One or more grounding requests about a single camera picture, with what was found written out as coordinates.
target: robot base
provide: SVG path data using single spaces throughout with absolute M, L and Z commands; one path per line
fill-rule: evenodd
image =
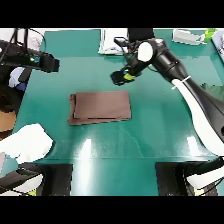
M 183 178 L 183 171 L 186 167 L 197 165 L 201 162 L 157 162 L 155 164 L 159 196 L 195 196 L 193 187 Z M 214 187 L 209 184 L 204 191 Z M 218 196 L 214 188 L 204 196 Z

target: folded brown cloth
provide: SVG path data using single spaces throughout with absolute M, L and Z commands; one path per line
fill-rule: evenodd
M 68 124 L 93 124 L 131 119 L 128 91 L 77 92 L 69 96 Z

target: teal tabletop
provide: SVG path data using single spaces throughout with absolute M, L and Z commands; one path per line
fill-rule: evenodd
M 174 43 L 168 29 L 155 29 L 155 36 L 166 41 L 198 84 L 224 84 L 223 63 L 212 42 Z M 132 83 L 112 83 L 110 74 L 125 61 L 98 54 L 100 30 L 46 32 L 45 38 L 60 69 L 32 72 L 14 132 L 26 124 L 43 126 L 54 145 L 38 162 L 74 164 L 71 195 L 158 195 L 155 162 L 214 158 L 201 144 L 183 97 L 159 73 L 145 69 Z M 67 124 L 69 94 L 114 90 L 128 90 L 130 121 Z M 16 161 L 7 157 L 2 173 L 16 168 Z M 219 195 L 224 195 L 222 186 Z

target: brown object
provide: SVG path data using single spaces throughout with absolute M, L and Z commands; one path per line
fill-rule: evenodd
M 71 94 L 68 124 L 92 124 L 130 120 L 128 91 L 77 92 Z
M 0 132 L 12 130 L 16 122 L 15 112 L 4 113 L 0 111 Z

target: green table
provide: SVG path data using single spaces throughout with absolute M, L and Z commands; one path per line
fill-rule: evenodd
M 167 42 L 198 84 L 224 84 L 213 43 L 174 43 L 172 30 L 155 30 L 155 35 Z M 110 74 L 123 67 L 124 59 L 97 53 L 100 30 L 46 32 L 45 37 L 47 52 L 60 60 L 60 69 L 32 72 L 14 132 L 33 123 L 45 128 L 55 145 L 39 163 L 74 164 L 71 195 L 158 195 L 156 161 L 214 157 L 200 143 L 184 99 L 160 74 L 146 69 L 133 83 L 112 83 Z M 129 91 L 130 121 L 67 125 L 70 93 L 113 90 Z M 3 173 L 16 167 L 7 158 Z M 224 195 L 222 185 L 218 189 Z

